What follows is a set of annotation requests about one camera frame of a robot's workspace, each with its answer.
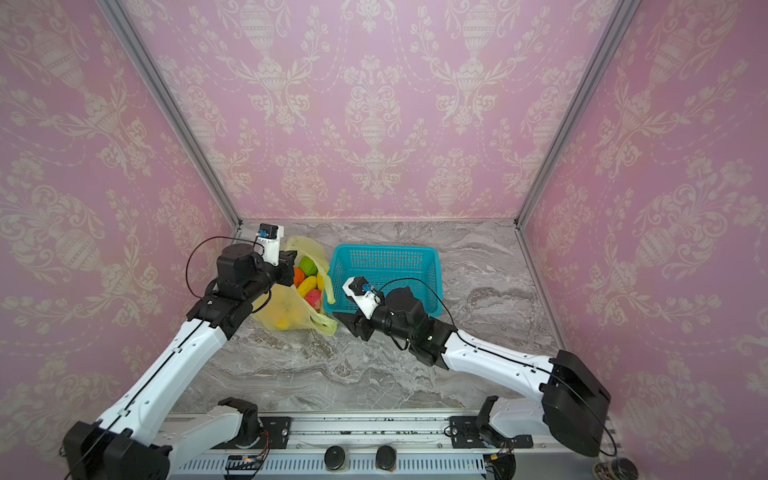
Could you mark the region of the yellow-green plastic bag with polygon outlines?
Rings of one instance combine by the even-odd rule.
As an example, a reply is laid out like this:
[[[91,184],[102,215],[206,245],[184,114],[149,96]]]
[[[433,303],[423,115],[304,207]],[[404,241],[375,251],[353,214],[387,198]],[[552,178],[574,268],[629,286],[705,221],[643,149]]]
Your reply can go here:
[[[276,285],[271,289],[271,296],[262,295],[254,303],[255,312],[251,318],[271,331],[315,330],[326,336],[333,336],[337,330],[337,321],[328,316],[329,310],[324,303],[334,305],[336,294],[330,278],[330,264],[324,248],[316,241],[304,236],[289,237],[283,250],[298,252],[295,267],[300,260],[309,256],[318,266],[318,287],[322,293],[322,307],[316,311],[302,298],[297,287]]]

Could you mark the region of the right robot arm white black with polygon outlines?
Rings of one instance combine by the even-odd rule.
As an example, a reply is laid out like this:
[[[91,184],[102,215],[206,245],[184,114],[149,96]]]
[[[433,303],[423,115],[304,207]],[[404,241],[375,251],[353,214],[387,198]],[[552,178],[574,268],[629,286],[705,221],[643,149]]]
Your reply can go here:
[[[525,354],[481,340],[453,321],[430,316],[408,287],[383,293],[363,277],[343,286],[355,313],[338,319],[357,338],[380,332],[420,363],[467,373],[513,390],[536,403],[535,414],[562,446],[586,457],[603,454],[611,395],[574,353]]]

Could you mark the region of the orange toy fruit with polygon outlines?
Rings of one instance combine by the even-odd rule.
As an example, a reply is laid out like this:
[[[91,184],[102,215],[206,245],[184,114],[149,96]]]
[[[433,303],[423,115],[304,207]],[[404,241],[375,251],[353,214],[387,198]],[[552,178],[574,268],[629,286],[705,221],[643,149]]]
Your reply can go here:
[[[298,267],[294,268],[294,286],[299,287],[305,280],[306,275],[303,270]]]

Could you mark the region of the green toy fruit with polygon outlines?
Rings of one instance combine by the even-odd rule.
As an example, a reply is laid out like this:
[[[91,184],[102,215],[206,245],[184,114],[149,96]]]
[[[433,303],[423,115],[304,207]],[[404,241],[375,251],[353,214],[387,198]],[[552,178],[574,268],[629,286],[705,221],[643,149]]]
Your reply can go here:
[[[306,276],[315,276],[318,273],[318,266],[309,256],[305,256],[300,260],[299,269]]]

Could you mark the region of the pink toy fruit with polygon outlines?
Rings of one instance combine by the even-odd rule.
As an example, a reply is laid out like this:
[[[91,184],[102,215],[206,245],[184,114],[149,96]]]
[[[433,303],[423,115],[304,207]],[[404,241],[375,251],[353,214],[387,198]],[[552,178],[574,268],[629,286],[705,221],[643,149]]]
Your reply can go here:
[[[313,289],[307,293],[307,295],[304,297],[304,300],[309,304],[310,307],[316,311],[319,311],[322,307],[322,296],[323,293],[319,289]]]

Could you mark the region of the yellow toy banana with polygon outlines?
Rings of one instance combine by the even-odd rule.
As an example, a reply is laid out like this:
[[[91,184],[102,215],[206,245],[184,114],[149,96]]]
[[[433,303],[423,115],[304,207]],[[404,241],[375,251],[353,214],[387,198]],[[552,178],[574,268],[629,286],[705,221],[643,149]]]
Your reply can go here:
[[[308,276],[297,286],[297,292],[302,298],[306,298],[317,287],[318,278],[316,276]]]

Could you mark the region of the teal plastic basket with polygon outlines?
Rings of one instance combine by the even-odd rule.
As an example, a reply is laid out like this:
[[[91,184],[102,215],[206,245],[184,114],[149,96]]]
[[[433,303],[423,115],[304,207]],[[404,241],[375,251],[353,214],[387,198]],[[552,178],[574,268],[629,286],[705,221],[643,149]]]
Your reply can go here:
[[[442,268],[436,249],[422,246],[342,244],[334,249],[329,275],[334,303],[323,300],[325,314],[355,313],[356,304],[343,292],[343,284],[351,277],[365,277],[376,289],[388,293],[409,287],[426,312],[439,317],[442,304],[431,293],[443,299]]]

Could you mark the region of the black knob right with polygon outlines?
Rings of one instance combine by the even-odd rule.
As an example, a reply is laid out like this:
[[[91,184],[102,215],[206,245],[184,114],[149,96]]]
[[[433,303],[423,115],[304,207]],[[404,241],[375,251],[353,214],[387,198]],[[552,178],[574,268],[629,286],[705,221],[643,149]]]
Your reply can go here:
[[[397,466],[397,451],[391,445],[380,446],[375,455],[375,467],[379,470],[392,472]]]

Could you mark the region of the black knob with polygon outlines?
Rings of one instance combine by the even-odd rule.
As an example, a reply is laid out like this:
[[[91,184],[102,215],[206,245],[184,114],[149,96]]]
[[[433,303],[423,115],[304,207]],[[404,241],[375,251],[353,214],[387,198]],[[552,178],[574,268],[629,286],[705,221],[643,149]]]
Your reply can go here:
[[[379,470],[392,472],[397,466],[397,451],[391,445],[380,446],[375,455],[375,467]]]
[[[328,447],[324,453],[323,461],[324,466],[328,471],[336,472],[346,469],[346,449],[340,445]]]

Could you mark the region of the black knob left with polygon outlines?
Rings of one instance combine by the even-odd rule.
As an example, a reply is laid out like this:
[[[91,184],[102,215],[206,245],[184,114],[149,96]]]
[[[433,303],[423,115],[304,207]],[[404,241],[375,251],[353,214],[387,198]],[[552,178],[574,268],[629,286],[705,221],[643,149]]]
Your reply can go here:
[[[323,461],[324,466],[328,471],[336,472],[346,469],[346,449],[340,445],[328,447],[324,453]]]

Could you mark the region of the dark jar bottom right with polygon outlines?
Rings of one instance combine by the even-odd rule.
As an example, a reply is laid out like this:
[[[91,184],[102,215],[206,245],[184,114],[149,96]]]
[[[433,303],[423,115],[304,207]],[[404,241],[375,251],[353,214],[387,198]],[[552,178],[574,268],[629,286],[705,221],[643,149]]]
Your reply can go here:
[[[638,480],[639,470],[632,460],[621,457],[595,464],[592,475],[596,480]]]

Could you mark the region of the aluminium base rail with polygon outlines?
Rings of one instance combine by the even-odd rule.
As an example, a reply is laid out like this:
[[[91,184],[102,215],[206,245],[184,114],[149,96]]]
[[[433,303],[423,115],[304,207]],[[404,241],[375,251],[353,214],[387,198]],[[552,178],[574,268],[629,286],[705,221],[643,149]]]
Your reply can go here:
[[[526,418],[511,424],[500,447],[485,442],[469,410],[266,413],[266,436],[242,448],[219,444],[179,467],[174,479],[592,479],[608,461],[575,453]],[[328,447],[346,449],[347,465],[328,471]],[[394,471],[375,467],[382,445],[397,451]],[[257,471],[225,472],[229,455],[262,455]]]

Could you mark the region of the aluminium frame post left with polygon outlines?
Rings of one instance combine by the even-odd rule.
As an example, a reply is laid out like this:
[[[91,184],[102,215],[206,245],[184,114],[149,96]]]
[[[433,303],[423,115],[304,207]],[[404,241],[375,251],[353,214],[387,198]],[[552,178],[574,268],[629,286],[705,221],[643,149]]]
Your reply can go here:
[[[96,3],[176,134],[180,145],[188,154],[214,201],[230,226],[237,230],[242,224],[242,218],[206,157],[202,143],[197,139],[189,122],[185,119],[179,103],[163,78],[159,65],[153,59],[138,30],[129,18],[127,8],[120,1],[97,0]]]

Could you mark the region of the aluminium frame post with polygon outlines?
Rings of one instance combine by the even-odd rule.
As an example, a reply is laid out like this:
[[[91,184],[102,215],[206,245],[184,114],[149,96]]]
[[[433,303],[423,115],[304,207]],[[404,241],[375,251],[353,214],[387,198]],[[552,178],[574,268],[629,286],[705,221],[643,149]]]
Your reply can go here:
[[[180,145],[188,154],[214,201],[230,226],[237,230],[242,224],[242,218],[206,157],[202,143],[197,139],[189,122],[185,119],[179,103],[163,78],[159,65],[153,59],[138,30],[129,18],[127,8],[120,1],[97,0],[96,3],[176,134]]]
[[[555,132],[552,143],[516,218],[516,226],[519,231],[522,231],[530,222],[536,205],[544,193],[565,147],[589,106],[591,98],[640,4],[640,0],[622,0],[616,3],[614,11],[609,17],[606,30],[587,62],[584,75]]]

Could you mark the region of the aluminium frame post right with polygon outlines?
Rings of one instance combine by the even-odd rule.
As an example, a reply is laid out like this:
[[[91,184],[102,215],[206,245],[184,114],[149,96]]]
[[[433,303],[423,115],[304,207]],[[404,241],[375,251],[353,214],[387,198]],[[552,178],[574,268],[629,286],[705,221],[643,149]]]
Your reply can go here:
[[[587,62],[584,75],[555,132],[552,143],[516,218],[516,226],[519,231],[522,231],[530,222],[536,205],[544,193],[565,147],[589,106],[591,98],[640,4],[640,0],[622,0],[616,3],[614,11],[609,17],[606,30]]]

